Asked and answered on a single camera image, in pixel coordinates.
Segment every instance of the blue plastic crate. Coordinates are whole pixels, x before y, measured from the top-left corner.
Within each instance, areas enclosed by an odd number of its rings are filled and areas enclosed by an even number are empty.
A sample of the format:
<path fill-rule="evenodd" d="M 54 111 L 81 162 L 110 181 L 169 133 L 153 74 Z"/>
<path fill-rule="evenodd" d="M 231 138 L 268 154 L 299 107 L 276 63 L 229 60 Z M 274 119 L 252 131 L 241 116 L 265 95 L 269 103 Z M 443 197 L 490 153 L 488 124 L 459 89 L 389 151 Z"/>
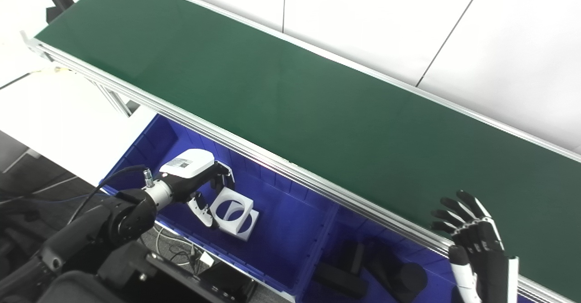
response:
<path fill-rule="evenodd" d="M 220 230 L 210 230 L 184 204 L 169 205 L 158 221 L 201 245 L 210 253 L 234 264 L 276 290 L 302 293 L 309 282 L 339 206 L 228 150 L 165 117 L 157 116 L 111 171 L 145 164 L 152 171 L 189 148 L 211 151 L 216 160 L 232 168 L 236 191 L 254 200 L 259 218 L 247 242 Z M 110 193 L 143 186 L 143 177 L 127 175 L 110 183 Z M 216 198 L 209 185 L 205 198 Z"/>
<path fill-rule="evenodd" d="M 185 205 L 170 205 L 158 221 L 219 256 L 272 288 L 296 295 L 302 303 L 395 303 L 394 299 L 365 269 L 369 282 L 366 297 L 356 300 L 312 282 L 314 267 L 322 260 L 332 262 L 347 239 L 376 238 L 386 243 L 404 262 L 416 262 L 428 272 L 428 286 L 415 303 L 448 303 L 455 286 L 448 260 L 379 224 L 355 214 L 302 185 L 282 177 L 165 117 L 157 116 L 135 140 L 111 173 L 130 165 L 145 164 L 152 171 L 189 148 L 211 151 L 216 160 L 230 166 L 236 190 L 255 201 L 260 212 L 248 242 L 219 230 L 209 230 Z M 127 174 L 106 189 L 143 186 L 143 176 Z M 214 191 L 205 185 L 201 192 L 212 202 Z M 530 303 L 519 297 L 519 303 Z"/>
<path fill-rule="evenodd" d="M 394 254 L 403 262 L 420 264 L 428 274 L 428 284 L 416 297 L 414 303 L 449 303 L 452 300 L 452 289 L 456 286 L 456 282 L 447 258 L 346 208 L 340 208 L 337 214 L 334 226 L 322 248 L 321 261 L 331 264 L 336 261 L 343 241 L 349 239 L 361 242 L 366 239 L 378 239 L 390 246 Z M 297 301 L 302 303 L 397 303 L 365 268 L 361 271 L 361 278 L 369 283 L 367 295 L 362 299 L 347 297 L 313 281 Z M 531 303 L 520 296 L 518 301 Z"/>

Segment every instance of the humanoid robot hand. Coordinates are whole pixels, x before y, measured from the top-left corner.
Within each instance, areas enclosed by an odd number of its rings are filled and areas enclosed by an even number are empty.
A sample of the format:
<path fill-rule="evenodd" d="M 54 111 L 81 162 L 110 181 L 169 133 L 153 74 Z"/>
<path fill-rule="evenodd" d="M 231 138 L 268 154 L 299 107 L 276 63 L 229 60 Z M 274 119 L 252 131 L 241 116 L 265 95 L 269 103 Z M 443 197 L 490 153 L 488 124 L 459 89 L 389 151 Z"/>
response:
<path fill-rule="evenodd" d="M 458 191 L 461 202 L 444 197 L 448 210 L 433 210 L 440 220 L 433 230 L 452 235 L 448 258 L 463 303 L 516 303 L 518 257 L 507 257 L 494 220 L 471 194 Z"/>

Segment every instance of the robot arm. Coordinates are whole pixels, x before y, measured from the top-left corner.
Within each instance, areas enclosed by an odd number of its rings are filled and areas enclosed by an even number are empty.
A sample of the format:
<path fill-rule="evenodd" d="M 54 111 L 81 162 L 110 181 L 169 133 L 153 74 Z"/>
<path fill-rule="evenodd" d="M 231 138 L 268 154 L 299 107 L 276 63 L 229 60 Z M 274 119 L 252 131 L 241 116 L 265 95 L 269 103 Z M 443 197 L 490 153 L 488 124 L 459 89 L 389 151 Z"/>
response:
<path fill-rule="evenodd" d="M 200 149 L 183 152 L 163 165 L 155 177 L 149 170 L 144 175 L 145 187 L 122 190 L 103 199 L 48 239 L 25 267 L 0 281 L 0 298 L 34 279 L 50 283 L 67 270 L 94 274 L 108 254 L 153 227 L 158 212 L 168 204 L 187 204 L 206 226 L 217 227 L 197 190 L 208 182 L 218 193 L 224 187 L 234 188 L 230 168 Z"/>
<path fill-rule="evenodd" d="M 518 257 L 506 257 L 496 223 L 481 202 L 464 191 L 458 198 L 442 198 L 449 210 L 434 210 L 442 221 L 433 230 L 452 235 L 448 249 L 457 290 L 463 303 L 516 303 Z"/>
<path fill-rule="evenodd" d="M 160 168 L 153 179 L 146 171 L 143 190 L 161 210 L 173 202 L 187 203 L 193 214 L 207 227 L 218 227 L 208 203 L 197 190 L 210 182 L 220 193 L 224 187 L 234 189 L 234 176 L 230 167 L 214 160 L 214 155 L 206 150 L 186 150 Z"/>

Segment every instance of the white table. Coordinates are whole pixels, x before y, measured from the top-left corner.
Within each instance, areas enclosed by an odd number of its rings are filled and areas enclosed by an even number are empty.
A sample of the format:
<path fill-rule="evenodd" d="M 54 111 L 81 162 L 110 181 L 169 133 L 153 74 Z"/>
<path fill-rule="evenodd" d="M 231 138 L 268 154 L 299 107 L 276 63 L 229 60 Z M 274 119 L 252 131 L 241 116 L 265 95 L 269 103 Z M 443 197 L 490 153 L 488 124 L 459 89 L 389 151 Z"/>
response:
<path fill-rule="evenodd" d="M 25 47 L 19 30 L 33 37 L 46 26 L 45 8 L 53 5 L 0 0 L 0 86 L 52 66 Z M 34 73 L 0 90 L 0 130 L 93 185 L 154 116 L 139 107 L 123 117 L 93 84 L 70 71 Z"/>

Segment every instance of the green conveyor belt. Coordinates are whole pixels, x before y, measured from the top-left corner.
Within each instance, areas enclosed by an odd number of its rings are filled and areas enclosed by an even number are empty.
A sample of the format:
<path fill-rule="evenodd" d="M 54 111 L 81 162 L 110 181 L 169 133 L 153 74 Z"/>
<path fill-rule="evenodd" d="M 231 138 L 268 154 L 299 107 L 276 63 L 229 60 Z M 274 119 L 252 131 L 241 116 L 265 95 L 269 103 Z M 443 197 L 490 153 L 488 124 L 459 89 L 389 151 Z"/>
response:
<path fill-rule="evenodd" d="M 81 0 L 36 38 L 418 225 L 465 189 L 581 301 L 576 161 L 186 0 Z"/>

